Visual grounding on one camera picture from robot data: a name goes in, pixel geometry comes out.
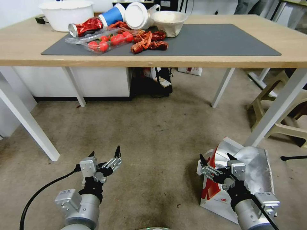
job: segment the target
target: black stand leg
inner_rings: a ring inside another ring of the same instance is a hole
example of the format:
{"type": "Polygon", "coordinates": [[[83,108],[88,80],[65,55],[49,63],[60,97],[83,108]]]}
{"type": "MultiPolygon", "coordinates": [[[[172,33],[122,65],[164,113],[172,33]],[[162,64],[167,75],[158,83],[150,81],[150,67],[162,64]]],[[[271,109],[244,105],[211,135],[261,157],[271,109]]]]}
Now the black stand leg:
{"type": "Polygon", "coordinates": [[[307,155],[306,155],[306,156],[295,156],[295,157],[285,157],[285,156],[281,156],[280,158],[281,158],[281,160],[283,160],[283,161],[295,160],[295,159],[307,159],[307,155]]]}

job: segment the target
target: white paper bag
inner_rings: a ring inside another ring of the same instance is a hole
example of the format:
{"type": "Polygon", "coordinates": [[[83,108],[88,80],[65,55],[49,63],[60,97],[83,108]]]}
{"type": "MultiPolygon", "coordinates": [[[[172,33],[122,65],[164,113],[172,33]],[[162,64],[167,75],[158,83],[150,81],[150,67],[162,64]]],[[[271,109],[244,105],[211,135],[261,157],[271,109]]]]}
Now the white paper bag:
{"type": "MultiPolygon", "coordinates": [[[[248,184],[252,194],[257,192],[274,193],[272,172],[268,162],[267,152],[257,147],[243,147],[237,142],[225,137],[218,147],[209,150],[204,158],[208,165],[213,168],[223,168],[229,160],[227,153],[230,153],[246,165],[245,181],[248,184]]],[[[200,173],[200,160],[197,165],[197,174],[200,173]]],[[[200,205],[236,224],[238,224],[237,214],[230,206],[230,196],[222,189],[222,185],[217,184],[210,179],[204,178],[201,193],[200,205]]]]}
{"type": "Polygon", "coordinates": [[[178,72],[200,76],[202,73],[202,68],[183,67],[183,68],[178,68],[178,72]]]}

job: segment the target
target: white table leg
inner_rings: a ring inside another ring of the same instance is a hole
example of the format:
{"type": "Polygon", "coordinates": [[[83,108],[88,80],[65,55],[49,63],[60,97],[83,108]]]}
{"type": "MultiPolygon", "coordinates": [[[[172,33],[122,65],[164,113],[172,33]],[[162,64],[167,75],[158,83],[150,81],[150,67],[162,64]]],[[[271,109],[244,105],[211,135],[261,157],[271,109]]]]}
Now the white table leg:
{"type": "Polygon", "coordinates": [[[296,69],[287,84],[278,94],[278,97],[264,114],[259,124],[255,127],[252,134],[248,137],[244,146],[257,146],[259,144],[306,83],[307,68],[296,69]]]}
{"type": "Polygon", "coordinates": [[[67,79],[69,80],[71,87],[75,90],[75,93],[76,93],[76,96],[77,96],[77,99],[78,99],[80,105],[82,107],[84,107],[86,105],[86,102],[83,98],[81,90],[79,89],[77,81],[76,81],[73,73],[71,72],[71,69],[69,67],[62,67],[62,69],[63,69],[67,79]]]}
{"type": "Polygon", "coordinates": [[[271,6],[270,6],[270,9],[268,11],[268,13],[266,14],[265,18],[268,19],[268,20],[271,20],[276,8],[278,7],[278,3],[279,3],[279,0],[274,0],[272,3],[271,3],[271,6]]]}
{"type": "Polygon", "coordinates": [[[289,21],[288,21],[288,27],[291,29],[295,29],[297,24],[300,22],[302,16],[305,14],[305,7],[298,7],[296,5],[290,5],[293,7],[293,10],[291,12],[289,21]]]}
{"type": "MultiPolygon", "coordinates": [[[[266,84],[263,82],[263,79],[268,74],[270,68],[264,68],[259,76],[257,76],[254,72],[249,72],[248,75],[259,85],[261,89],[266,87],[266,84]]],[[[277,97],[277,94],[273,91],[270,92],[270,96],[277,97]]]]}
{"type": "Polygon", "coordinates": [[[225,75],[224,75],[224,77],[222,79],[222,82],[220,83],[220,86],[218,87],[218,90],[217,90],[217,92],[215,94],[215,97],[214,97],[214,99],[213,99],[213,101],[211,103],[211,106],[213,108],[217,107],[218,102],[220,101],[221,96],[223,95],[223,93],[225,91],[225,88],[226,88],[226,86],[227,86],[227,84],[228,84],[228,82],[229,82],[229,80],[230,80],[234,70],[235,70],[235,68],[228,68],[226,70],[225,75]]]}
{"type": "Polygon", "coordinates": [[[17,119],[23,124],[34,140],[45,151],[52,161],[57,161],[60,154],[32,117],[29,110],[22,103],[20,98],[13,91],[7,80],[0,72],[0,98],[9,107],[17,119]]]}

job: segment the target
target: cherry tomato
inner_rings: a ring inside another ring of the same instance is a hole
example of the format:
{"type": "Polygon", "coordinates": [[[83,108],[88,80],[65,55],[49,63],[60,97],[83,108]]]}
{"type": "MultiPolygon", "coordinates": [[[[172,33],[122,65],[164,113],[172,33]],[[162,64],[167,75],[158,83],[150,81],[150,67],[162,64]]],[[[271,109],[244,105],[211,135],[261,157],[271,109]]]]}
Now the cherry tomato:
{"type": "Polygon", "coordinates": [[[107,36],[101,36],[101,37],[100,37],[100,40],[101,40],[102,42],[107,42],[109,39],[108,39],[107,36]]]}
{"type": "Polygon", "coordinates": [[[106,52],[108,50],[108,47],[109,47],[108,43],[103,42],[103,41],[99,42],[100,52],[106,52]]]}
{"type": "Polygon", "coordinates": [[[112,43],[112,45],[118,45],[119,42],[120,42],[120,40],[118,39],[118,37],[116,37],[116,36],[112,36],[112,37],[111,37],[111,43],[112,43]]]}
{"type": "Polygon", "coordinates": [[[127,42],[132,42],[133,41],[133,36],[128,31],[123,32],[123,36],[125,37],[127,42]]]}
{"type": "Polygon", "coordinates": [[[94,50],[94,51],[97,51],[98,50],[98,44],[97,42],[95,41],[91,41],[88,43],[88,47],[91,49],[91,50],[94,50]]]}
{"type": "Polygon", "coordinates": [[[122,43],[122,42],[125,41],[125,37],[122,34],[118,34],[118,35],[116,35],[116,37],[117,37],[119,43],[122,43]]]}

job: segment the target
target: white bowl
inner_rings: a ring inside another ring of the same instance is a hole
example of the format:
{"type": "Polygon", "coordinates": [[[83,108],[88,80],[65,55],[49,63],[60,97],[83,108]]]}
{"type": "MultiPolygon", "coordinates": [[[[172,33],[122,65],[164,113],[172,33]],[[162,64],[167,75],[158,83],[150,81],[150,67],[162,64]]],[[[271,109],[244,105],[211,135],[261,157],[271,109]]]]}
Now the white bowl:
{"type": "Polygon", "coordinates": [[[68,32],[70,23],[83,23],[94,17],[93,2],[84,0],[52,1],[39,5],[54,30],[68,32]]]}
{"type": "Polygon", "coordinates": [[[154,24],[159,30],[166,33],[167,37],[176,37],[188,15],[176,11],[158,11],[152,14],[154,24]]]}

